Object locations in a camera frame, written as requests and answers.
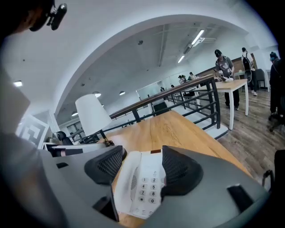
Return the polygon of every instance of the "wooden handrail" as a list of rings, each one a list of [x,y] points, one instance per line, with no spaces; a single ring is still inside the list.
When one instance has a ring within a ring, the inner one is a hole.
[[[175,92],[180,92],[180,91],[185,90],[187,88],[190,88],[190,87],[196,86],[198,84],[201,84],[201,83],[203,83],[205,81],[208,81],[212,77],[214,77],[214,74],[208,74],[208,75],[205,75],[203,77],[197,78],[197,79],[195,79],[193,81],[183,83],[183,84],[181,84],[179,86],[176,86],[176,87],[171,88],[169,90],[163,91],[163,92],[161,92],[159,94],[153,95],[153,96],[151,96],[149,98],[143,99],[143,100],[141,100],[141,101],[139,101],[139,102],[137,102],[135,104],[132,104],[132,105],[126,107],[126,108],[123,108],[123,109],[121,109],[121,110],[111,114],[110,117],[111,117],[111,119],[114,119],[114,118],[119,117],[121,115],[124,115],[125,113],[128,113],[128,112],[130,112],[130,111],[132,111],[134,109],[138,109],[138,108],[140,108],[142,106],[145,106],[146,104],[149,104],[151,102],[154,102],[154,101],[157,101],[157,100],[162,99],[164,97],[167,97],[170,94],[173,94]]]

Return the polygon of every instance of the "white lamp shade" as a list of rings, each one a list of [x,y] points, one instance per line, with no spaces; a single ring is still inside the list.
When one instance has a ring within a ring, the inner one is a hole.
[[[108,126],[112,120],[94,94],[85,95],[75,102],[86,136]]]

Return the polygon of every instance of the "wooden floor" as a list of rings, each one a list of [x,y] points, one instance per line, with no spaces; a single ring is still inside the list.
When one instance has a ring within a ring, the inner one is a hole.
[[[245,116],[245,93],[240,89],[240,109],[235,111],[233,130],[218,139],[261,183],[263,173],[274,170],[276,150],[285,149],[285,126],[279,126],[272,133],[269,127],[270,93],[258,91],[256,97],[248,92],[249,112]],[[221,122],[229,126],[230,109],[225,106],[224,94],[219,93]]]

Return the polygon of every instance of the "white telephone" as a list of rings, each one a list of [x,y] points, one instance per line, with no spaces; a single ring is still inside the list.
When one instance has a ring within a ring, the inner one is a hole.
[[[162,150],[128,154],[114,193],[117,211],[147,219],[159,207],[166,175],[162,158]]]

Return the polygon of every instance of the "desk surface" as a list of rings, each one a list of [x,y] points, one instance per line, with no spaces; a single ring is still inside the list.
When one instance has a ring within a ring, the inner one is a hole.
[[[125,147],[128,152],[157,150],[161,149],[163,145],[180,147],[223,158],[250,175],[245,167],[218,141],[175,111],[163,113],[106,136],[115,145]],[[138,227],[144,223],[142,219],[123,213],[119,214],[119,218],[120,224],[127,227]]]
[[[243,85],[246,82],[247,82],[247,79],[237,79],[231,82],[220,81],[220,82],[216,82],[216,87],[217,87],[217,90],[232,90],[237,87],[240,88],[240,85]],[[197,90],[205,90],[205,89],[206,89],[205,85],[200,88],[197,88]]]

